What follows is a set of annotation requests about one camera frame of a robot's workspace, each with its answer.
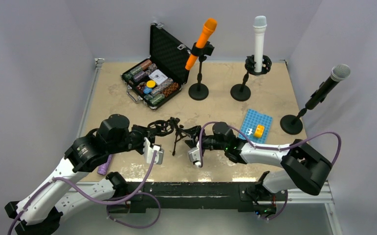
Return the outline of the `black tripod shock mount stand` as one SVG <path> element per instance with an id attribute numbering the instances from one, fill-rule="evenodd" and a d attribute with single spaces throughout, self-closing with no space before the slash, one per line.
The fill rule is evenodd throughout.
<path id="1" fill-rule="evenodd" d="M 162 121 L 162 131 L 160 133 L 156 133 L 155 129 L 153 130 L 154 134 L 158 137 L 165 137 L 167 135 L 170 135 L 172 133 L 175 133 L 175 141 L 174 141 L 174 148 L 172 151 L 172 155 L 174 156 L 176 154 L 176 145 L 177 142 L 184 139 L 186 137 L 186 134 L 184 132 L 184 126 L 180 125 L 180 119 L 177 117 L 170 117 L 168 120 L 161 120 Z"/>

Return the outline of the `black round base clip stand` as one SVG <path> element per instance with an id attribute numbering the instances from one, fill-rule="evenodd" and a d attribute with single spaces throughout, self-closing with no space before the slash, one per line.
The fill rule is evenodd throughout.
<path id="1" fill-rule="evenodd" d="M 193 100 L 204 100 L 209 95 L 209 89 L 206 85 L 202 84 L 202 64 L 207 59 L 207 56 L 211 56 L 215 47 L 207 41 L 203 48 L 197 47 L 196 43 L 193 44 L 192 52 L 198 56 L 199 65 L 199 72 L 197 75 L 197 83 L 193 84 L 189 88 L 189 96 Z"/>

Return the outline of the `purple glitter microphone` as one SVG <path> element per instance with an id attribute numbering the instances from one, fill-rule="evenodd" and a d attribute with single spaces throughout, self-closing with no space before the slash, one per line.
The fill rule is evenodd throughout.
<path id="1" fill-rule="evenodd" d="M 107 175 L 109 166 L 112 162 L 112 158 L 113 158 L 113 155 L 108 156 L 107 161 L 98 167 L 97 174 L 103 175 L 103 176 Z"/>

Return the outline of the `orange microphone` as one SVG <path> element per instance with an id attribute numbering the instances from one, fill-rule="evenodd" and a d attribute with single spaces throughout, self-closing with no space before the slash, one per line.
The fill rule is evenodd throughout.
<path id="1" fill-rule="evenodd" d="M 213 18 L 209 18 L 203 25 L 202 32 L 191 50 L 189 59 L 186 62 L 185 69 L 190 71 L 194 66 L 197 58 L 199 57 L 200 51 L 205 47 L 209 37 L 215 32 L 218 22 Z"/>

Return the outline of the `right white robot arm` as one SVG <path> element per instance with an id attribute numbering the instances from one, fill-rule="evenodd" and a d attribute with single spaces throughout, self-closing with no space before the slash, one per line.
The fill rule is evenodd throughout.
<path id="1" fill-rule="evenodd" d="M 293 143 L 272 145 L 252 142 L 236 128 L 225 122 L 213 122 L 211 135 L 204 127 L 186 129 L 189 137 L 185 143 L 190 147 L 188 156 L 197 167 L 203 166 L 206 150 L 221 150 L 236 164 L 264 164 L 281 168 L 259 179 L 255 192 L 261 199 L 268 199 L 282 190 L 298 188 L 309 195 L 318 195 L 332 169 L 332 163 L 308 144 L 296 139 Z"/>

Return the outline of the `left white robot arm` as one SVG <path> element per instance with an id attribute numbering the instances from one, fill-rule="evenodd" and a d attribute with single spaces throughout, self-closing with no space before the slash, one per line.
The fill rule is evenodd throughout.
<path id="1" fill-rule="evenodd" d="M 130 191 L 118 172 L 109 173 L 85 190 L 77 183 L 117 153 L 136 151 L 149 166 L 160 164 L 163 149 L 155 144 L 155 138 L 160 135 L 161 128 L 155 124 L 130 125 L 126 116 L 109 116 L 98 128 L 77 138 L 53 172 L 29 196 L 5 206 L 13 220 L 8 233 L 51 235 L 60 224 L 92 204 L 125 205 L 134 196 L 141 195 L 145 181 Z"/>

